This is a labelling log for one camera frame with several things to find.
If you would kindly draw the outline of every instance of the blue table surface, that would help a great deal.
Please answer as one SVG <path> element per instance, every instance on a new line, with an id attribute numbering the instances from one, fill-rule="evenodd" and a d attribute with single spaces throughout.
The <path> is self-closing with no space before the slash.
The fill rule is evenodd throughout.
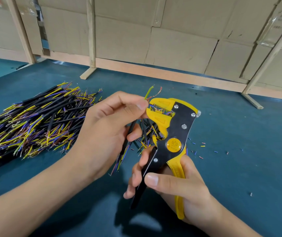
<path id="1" fill-rule="evenodd" d="M 257 110 L 235 92 L 104 69 L 81 80 L 86 69 L 46 60 L 5 75 L 0 78 L 0 112 L 64 81 L 91 92 L 102 87 L 103 98 L 118 90 L 144 96 L 150 86 L 155 85 L 152 93 L 162 86 L 159 97 L 182 99 L 202 111 L 187 146 L 197 151 L 189 151 L 189 156 L 212 195 L 261 235 L 282 236 L 282 100 L 254 96 L 265 107 Z M 0 195 L 61 157 L 48 151 L 1 167 Z M 32 236 L 205 236 L 179 221 L 154 191 L 144 193 L 135 211 L 129 209 L 130 201 L 122 195 L 137 161 L 136 148 L 129 150 L 119 172 L 104 175 L 78 193 Z"/>

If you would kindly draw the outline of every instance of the wire stripper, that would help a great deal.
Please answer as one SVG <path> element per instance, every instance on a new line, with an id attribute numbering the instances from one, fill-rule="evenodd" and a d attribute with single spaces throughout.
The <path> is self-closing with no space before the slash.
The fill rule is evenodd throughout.
<path id="1" fill-rule="evenodd" d="M 192 123 L 201 114 L 191 104 L 174 98 L 154 98 L 150 101 L 149 106 L 146 113 L 149 119 L 157 124 L 162 139 L 158 139 L 155 135 L 152 136 L 155 147 L 149 155 L 147 164 L 142 168 L 142 182 L 135 190 L 131 209 L 137 206 L 146 189 L 144 177 L 147 173 L 158 173 L 167 164 L 174 176 L 185 178 L 180 158 L 186 154 L 186 140 Z M 151 106 L 157 106 L 161 110 L 151 108 Z M 182 197 L 175 196 L 175 207 L 177 217 L 183 219 L 185 215 Z"/>

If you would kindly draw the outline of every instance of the round yellow label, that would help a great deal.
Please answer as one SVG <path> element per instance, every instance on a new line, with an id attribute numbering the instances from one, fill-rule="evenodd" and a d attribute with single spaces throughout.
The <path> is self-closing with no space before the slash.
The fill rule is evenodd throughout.
<path id="1" fill-rule="evenodd" d="M 178 152 L 181 149 L 181 142 L 179 139 L 170 138 L 166 143 L 166 148 L 170 152 Z"/>

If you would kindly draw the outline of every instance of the yellow handle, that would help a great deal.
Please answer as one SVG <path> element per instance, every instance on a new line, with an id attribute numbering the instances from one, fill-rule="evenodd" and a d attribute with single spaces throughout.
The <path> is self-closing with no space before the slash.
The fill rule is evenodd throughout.
<path id="1" fill-rule="evenodd" d="M 167 162 L 174 176 L 178 178 L 184 178 L 184 179 L 185 179 L 185 174 L 180 164 L 180 158 L 185 154 L 186 154 L 186 146 L 178 156 L 174 157 L 173 159 L 170 159 Z M 175 208 L 176 208 L 177 217 L 180 220 L 184 219 L 185 218 L 184 204 L 183 204 L 183 198 L 181 196 L 175 196 Z"/>

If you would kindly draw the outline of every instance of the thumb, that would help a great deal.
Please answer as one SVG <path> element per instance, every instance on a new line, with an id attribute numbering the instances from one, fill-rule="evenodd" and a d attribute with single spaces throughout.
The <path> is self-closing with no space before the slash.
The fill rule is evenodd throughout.
<path id="1" fill-rule="evenodd" d="M 127 105 L 126 107 L 118 110 L 112 115 L 107 116 L 108 120 L 113 126 L 118 127 L 118 129 L 124 127 L 125 125 L 135 121 L 140 118 L 140 116 L 145 112 L 148 107 L 147 100 L 140 100 L 135 105 Z"/>
<path id="2" fill-rule="evenodd" d="M 190 196 L 193 188 L 190 179 L 156 173 L 148 173 L 144 178 L 144 182 L 148 187 L 158 192 L 169 195 L 178 195 L 184 198 Z"/>

